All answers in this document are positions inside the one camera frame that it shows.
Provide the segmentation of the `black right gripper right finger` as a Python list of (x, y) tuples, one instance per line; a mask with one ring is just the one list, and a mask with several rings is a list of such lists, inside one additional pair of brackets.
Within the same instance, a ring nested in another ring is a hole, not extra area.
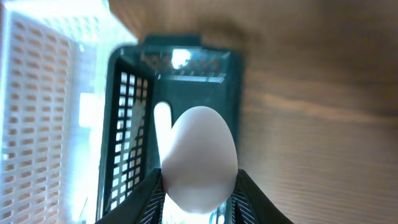
[(238, 170), (231, 203), (233, 224), (293, 224), (243, 169)]

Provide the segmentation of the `white wide-handled plastic fork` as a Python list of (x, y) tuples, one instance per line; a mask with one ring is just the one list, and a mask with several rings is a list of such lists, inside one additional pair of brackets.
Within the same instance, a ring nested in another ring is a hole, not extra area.
[(154, 107), (154, 124), (160, 163), (169, 153), (169, 137), (172, 129), (172, 114), (170, 105), (161, 101)]

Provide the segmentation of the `white wide-handled plastic spoon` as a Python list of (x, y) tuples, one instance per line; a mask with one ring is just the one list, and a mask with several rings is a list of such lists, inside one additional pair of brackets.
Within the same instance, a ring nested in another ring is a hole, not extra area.
[(231, 131), (212, 108), (196, 106), (172, 122), (160, 163), (164, 190), (185, 212), (210, 213), (233, 192), (238, 159)]

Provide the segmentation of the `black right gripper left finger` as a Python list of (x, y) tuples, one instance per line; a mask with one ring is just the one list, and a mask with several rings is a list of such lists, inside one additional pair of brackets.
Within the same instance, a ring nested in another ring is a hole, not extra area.
[(96, 224), (161, 224), (164, 202), (161, 169), (156, 168)]

